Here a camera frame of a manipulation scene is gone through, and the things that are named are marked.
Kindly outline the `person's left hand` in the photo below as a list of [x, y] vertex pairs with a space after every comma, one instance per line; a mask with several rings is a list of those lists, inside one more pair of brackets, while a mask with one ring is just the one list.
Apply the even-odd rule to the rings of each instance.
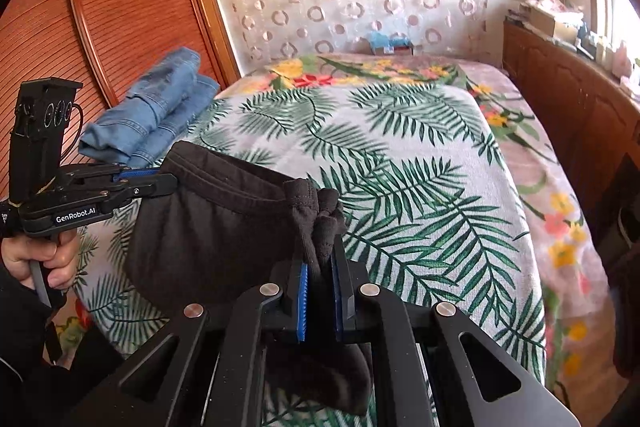
[[41, 262], [49, 270], [48, 284], [66, 289], [75, 280], [79, 261], [79, 237], [76, 230], [65, 231], [55, 241], [17, 235], [2, 239], [1, 258], [9, 273], [21, 284], [35, 288], [29, 262]]

